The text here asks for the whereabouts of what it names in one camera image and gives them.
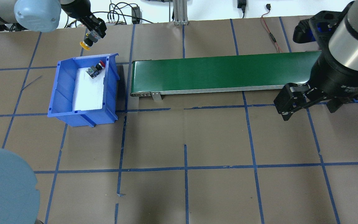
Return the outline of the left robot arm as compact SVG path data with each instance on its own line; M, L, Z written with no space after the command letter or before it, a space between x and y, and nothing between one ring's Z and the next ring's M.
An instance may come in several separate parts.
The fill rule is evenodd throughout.
M105 37L106 24L91 12L88 0L0 0L0 25L20 24L28 30L52 32L59 25L61 11L88 28L82 48L89 50Z

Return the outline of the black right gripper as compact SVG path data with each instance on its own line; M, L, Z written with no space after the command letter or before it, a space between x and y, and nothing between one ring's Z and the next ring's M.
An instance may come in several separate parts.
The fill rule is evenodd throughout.
M303 85L287 83L274 99L284 121L293 113L327 101L330 113L342 105L358 100L358 71L347 68L333 58L320 56L312 66L310 79Z

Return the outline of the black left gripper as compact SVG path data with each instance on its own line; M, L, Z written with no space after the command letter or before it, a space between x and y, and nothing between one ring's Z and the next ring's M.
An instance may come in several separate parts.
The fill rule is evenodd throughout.
M96 17L93 13L80 17L79 21L88 28L90 32L97 34L97 37L104 38L106 35L105 21L99 17Z

